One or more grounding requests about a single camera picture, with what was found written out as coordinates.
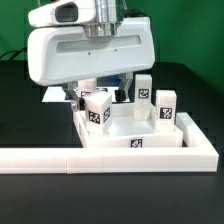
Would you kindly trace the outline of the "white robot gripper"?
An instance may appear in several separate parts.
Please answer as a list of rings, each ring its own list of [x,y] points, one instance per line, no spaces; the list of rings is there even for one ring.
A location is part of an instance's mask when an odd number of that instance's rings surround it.
[[[30,78],[63,84],[73,111],[84,109],[77,81],[119,74],[115,100],[126,101],[132,72],[155,62],[150,19],[124,16],[122,0],[56,0],[30,11],[28,21]]]

